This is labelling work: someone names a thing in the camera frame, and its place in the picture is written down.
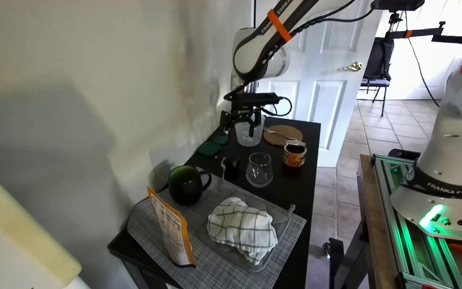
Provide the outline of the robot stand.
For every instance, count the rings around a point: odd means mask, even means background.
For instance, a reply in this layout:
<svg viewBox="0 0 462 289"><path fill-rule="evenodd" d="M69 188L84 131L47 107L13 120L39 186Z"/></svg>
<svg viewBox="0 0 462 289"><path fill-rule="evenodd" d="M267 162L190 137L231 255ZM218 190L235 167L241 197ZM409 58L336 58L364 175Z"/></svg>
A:
<svg viewBox="0 0 462 289"><path fill-rule="evenodd" d="M462 241L427 236L390 204L409 160L361 155L361 222L347 250L329 238L329 289L462 289Z"/></svg>

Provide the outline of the silver spoon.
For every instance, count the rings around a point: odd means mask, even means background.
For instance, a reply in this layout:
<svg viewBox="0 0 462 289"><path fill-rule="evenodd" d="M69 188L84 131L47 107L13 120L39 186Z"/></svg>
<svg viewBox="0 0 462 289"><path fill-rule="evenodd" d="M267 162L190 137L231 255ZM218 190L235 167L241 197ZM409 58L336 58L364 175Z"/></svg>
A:
<svg viewBox="0 0 462 289"><path fill-rule="evenodd" d="M224 184L225 184L225 172L226 172L226 159L227 157L223 157L221 160L221 169L222 169L222 174L221 174L221 182L219 186L219 190L223 191L224 190Z"/></svg>

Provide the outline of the silver fork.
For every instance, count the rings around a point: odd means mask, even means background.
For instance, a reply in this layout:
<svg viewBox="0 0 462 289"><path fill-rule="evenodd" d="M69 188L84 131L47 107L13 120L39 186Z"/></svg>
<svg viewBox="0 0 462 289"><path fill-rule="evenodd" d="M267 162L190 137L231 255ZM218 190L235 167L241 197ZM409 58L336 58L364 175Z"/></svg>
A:
<svg viewBox="0 0 462 289"><path fill-rule="evenodd" d="M266 133L268 133L268 134L278 134L278 135L280 135L280 136L282 136L282 137L285 137L285 138L288 139L288 140L299 140L299 139L297 139L297 138L287 136L287 135L282 134L282 133L280 133L280 132L277 132L277 131L275 131L275 130L271 130L271 129L267 128L267 127L263 127L263 131L266 132Z"/></svg>

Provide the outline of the clear plastic jar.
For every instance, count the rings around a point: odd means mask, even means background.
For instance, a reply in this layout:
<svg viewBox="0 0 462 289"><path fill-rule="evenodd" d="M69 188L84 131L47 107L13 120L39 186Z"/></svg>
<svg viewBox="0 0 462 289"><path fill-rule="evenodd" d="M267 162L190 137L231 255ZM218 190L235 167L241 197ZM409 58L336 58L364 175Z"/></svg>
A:
<svg viewBox="0 0 462 289"><path fill-rule="evenodd" d="M261 116L260 124L253 127L253 136L249 136L250 125L247 122L240 122L234 125L237 141L245 147L253 147L260 143L264 128L265 116Z"/></svg>

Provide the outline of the cream white appliance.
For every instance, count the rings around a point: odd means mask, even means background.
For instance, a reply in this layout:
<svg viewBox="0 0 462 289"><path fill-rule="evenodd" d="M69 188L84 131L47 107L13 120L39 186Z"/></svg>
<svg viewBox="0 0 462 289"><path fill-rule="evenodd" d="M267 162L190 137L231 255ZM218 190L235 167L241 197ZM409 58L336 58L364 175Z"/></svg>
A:
<svg viewBox="0 0 462 289"><path fill-rule="evenodd" d="M82 265L0 184L0 289L91 289Z"/></svg>

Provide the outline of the dark green mug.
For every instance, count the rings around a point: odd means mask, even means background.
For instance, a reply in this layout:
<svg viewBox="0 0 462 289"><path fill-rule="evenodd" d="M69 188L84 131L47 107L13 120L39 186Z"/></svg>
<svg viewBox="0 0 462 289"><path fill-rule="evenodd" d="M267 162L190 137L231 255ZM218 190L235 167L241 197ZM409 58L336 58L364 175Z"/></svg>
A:
<svg viewBox="0 0 462 289"><path fill-rule="evenodd" d="M168 189L172 199L183 206L198 202L212 182L210 172L192 166L177 166L168 175Z"/></svg>

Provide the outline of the clear glass dish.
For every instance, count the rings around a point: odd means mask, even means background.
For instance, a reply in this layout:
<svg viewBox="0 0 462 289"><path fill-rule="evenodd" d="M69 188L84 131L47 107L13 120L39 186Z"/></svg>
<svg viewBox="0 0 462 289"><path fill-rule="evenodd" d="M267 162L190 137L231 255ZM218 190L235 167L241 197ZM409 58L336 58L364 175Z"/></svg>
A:
<svg viewBox="0 0 462 289"><path fill-rule="evenodd" d="M278 243L277 243L278 245L279 242L281 241L281 238L284 236L285 232L287 231L287 228L290 225L294 206L291 206L290 210L287 211L283 208L276 207L275 205L268 205L266 202L258 199L257 197L251 197L251 198L246 199L243 196L243 197L238 197L238 198L245 201L245 203L248 206L265 211L269 215L272 216L273 218L272 225L276 230L276 234L278 237ZM245 271L249 271L249 272L262 271L267 266L275 247L272 249L271 252L269 252L266 255L266 257L262 260L260 265L258 266L252 265L249 261L247 261L244 258L242 254L239 253L239 251L237 251L237 249L231 246L228 246L228 245L216 243L209 237L209 234L207 232L207 218L208 216L203 218L202 224L197 229L197 236L208 247L216 251L218 255L225 258L231 264L241 269L244 269Z"/></svg>

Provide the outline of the round cork coaster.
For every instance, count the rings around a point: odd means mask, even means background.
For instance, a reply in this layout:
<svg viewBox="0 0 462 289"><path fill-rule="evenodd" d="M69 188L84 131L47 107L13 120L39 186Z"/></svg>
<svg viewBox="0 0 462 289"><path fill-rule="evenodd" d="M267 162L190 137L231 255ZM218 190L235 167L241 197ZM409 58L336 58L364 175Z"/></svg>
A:
<svg viewBox="0 0 462 289"><path fill-rule="evenodd" d="M290 136L290 137L294 137L294 138L297 138L299 139L299 141L302 141L303 139L303 133L293 127L293 126L283 126L283 125L278 125L278 126L271 126L271 127L267 127L271 130L275 130L277 132L280 132L282 134L285 134L287 136ZM266 132L263 131L263 138L264 140L273 145L273 146L278 146L278 147L283 147L286 143L286 141L288 139L286 139L285 137L282 137L278 134L268 134Z"/></svg>

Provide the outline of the stemless glass cup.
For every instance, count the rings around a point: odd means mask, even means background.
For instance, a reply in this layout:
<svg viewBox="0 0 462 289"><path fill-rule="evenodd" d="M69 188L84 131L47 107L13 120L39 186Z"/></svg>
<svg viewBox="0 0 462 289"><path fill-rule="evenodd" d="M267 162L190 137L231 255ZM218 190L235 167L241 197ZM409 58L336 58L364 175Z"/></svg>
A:
<svg viewBox="0 0 462 289"><path fill-rule="evenodd" d="M256 188L264 188L273 179L271 156L266 153L253 153L249 156L246 179Z"/></svg>

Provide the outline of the grey woven placemat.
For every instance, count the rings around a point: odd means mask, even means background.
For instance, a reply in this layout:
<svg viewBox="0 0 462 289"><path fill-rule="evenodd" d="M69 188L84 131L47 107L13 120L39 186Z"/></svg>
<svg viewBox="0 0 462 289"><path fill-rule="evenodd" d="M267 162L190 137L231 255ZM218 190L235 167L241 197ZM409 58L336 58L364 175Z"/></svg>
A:
<svg viewBox="0 0 462 289"><path fill-rule="evenodd" d="M195 268L183 269L169 260L161 229L149 200L145 199L134 206L127 223L127 232L182 289L272 289L295 247L306 220L293 213L290 225L281 238L280 244L272 252L267 266L262 271L245 271L208 247L198 238L197 229L202 224L203 218L209 216L211 209L226 197L237 195L248 199L257 196L228 181L224 182L224 190L220 191L221 178L215 175L211 177L213 181L210 187L196 204L192 206L175 205L175 208L188 219L188 236L195 250ZM257 198L268 205L275 205Z"/></svg>

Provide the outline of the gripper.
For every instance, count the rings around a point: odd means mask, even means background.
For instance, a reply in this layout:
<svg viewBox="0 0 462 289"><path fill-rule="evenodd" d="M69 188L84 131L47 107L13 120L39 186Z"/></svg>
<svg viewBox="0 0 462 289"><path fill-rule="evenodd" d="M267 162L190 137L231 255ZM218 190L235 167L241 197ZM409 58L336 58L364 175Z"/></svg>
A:
<svg viewBox="0 0 462 289"><path fill-rule="evenodd" d="M253 138L254 130L258 126L256 120L261 115L262 108L262 106L231 104L231 113L225 110L221 111L219 127L224 134L228 134L233 122L247 122L247 124L249 124L247 135Z"/></svg>

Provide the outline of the open tin can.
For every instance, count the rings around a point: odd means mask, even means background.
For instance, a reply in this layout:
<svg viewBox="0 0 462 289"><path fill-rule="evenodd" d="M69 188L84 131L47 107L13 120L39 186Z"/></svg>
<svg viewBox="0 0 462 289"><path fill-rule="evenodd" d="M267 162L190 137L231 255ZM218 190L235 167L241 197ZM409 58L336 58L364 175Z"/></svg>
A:
<svg viewBox="0 0 462 289"><path fill-rule="evenodd" d="M306 152L306 143L299 140L287 140L284 145L284 164L289 167L302 167L306 162Z"/></svg>

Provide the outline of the white checked cloth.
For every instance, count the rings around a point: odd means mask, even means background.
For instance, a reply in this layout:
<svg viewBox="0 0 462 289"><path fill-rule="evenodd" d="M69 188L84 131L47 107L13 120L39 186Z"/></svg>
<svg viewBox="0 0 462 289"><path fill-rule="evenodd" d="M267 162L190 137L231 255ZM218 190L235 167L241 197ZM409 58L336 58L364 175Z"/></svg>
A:
<svg viewBox="0 0 462 289"><path fill-rule="evenodd" d="M278 243L272 221L267 212L231 196L209 214L207 232L213 241L237 249L247 261L258 266Z"/></svg>

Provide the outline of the orange food pouch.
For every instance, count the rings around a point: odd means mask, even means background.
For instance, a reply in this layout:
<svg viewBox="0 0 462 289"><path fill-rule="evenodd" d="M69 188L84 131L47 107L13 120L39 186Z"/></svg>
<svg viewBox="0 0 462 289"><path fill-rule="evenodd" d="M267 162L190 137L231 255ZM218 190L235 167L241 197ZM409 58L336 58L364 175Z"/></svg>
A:
<svg viewBox="0 0 462 289"><path fill-rule="evenodd" d="M152 188L147 187L147 193L161 228L169 258L177 267L196 267L186 219L162 200Z"/></svg>

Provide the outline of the folding chair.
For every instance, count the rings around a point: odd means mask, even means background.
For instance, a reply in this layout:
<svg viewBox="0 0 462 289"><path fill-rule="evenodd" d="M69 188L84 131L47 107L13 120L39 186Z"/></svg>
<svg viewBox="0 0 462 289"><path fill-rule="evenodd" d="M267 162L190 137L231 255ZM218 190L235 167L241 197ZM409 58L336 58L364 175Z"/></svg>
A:
<svg viewBox="0 0 462 289"><path fill-rule="evenodd" d="M361 81L361 90L367 93L370 88L377 88L376 94L372 102L378 101L377 97L380 88L384 89L383 103L380 116L384 116L385 101L387 96L387 88L390 86L392 77L390 76L390 61L393 53L393 39L375 38L371 53L365 67L363 79Z"/></svg>

